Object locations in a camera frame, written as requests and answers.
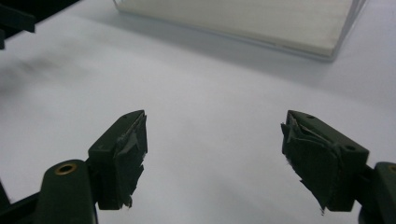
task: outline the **hole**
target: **hole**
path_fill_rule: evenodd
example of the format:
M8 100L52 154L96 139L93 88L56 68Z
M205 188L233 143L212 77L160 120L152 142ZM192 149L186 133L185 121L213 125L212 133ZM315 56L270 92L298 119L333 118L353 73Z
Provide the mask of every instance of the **hole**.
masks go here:
M389 169L393 172L396 173L396 165L390 165Z
M77 169L77 166L74 163L67 163L59 166L55 170L56 175L68 175L74 172Z
M354 148L353 146L346 146L346 149L351 150L351 151L356 150L356 148Z

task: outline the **white surface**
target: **white surface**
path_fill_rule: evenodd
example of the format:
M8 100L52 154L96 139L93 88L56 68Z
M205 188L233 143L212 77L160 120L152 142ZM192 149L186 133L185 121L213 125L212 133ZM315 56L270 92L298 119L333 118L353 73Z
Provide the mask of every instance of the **white surface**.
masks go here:
M0 52L0 177L12 200L60 161L85 160L122 114L145 109L134 207L100 223L357 223L321 215L281 154L288 109L396 161L392 0L370 1L334 63L120 15L86 0Z
M122 11L332 56L353 0L116 0Z

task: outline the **screw hole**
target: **screw hole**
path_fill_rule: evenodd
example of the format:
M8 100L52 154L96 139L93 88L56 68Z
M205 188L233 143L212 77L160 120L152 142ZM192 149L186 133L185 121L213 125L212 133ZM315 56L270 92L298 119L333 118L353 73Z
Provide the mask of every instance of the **screw hole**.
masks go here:
M59 166L55 170L56 175L68 175L74 172L77 169L77 166L74 163L67 163Z
M354 151L354 150L356 150L356 148L355 148L355 147L353 147L353 146L346 146L346 149L348 149L348 150L351 150L351 151Z

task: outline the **transparent container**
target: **transparent container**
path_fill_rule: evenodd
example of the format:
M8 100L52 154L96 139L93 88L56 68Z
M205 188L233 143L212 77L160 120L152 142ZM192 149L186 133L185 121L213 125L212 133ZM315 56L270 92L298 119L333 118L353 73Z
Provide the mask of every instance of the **transparent container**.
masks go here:
M332 61L365 0L114 0L119 11Z

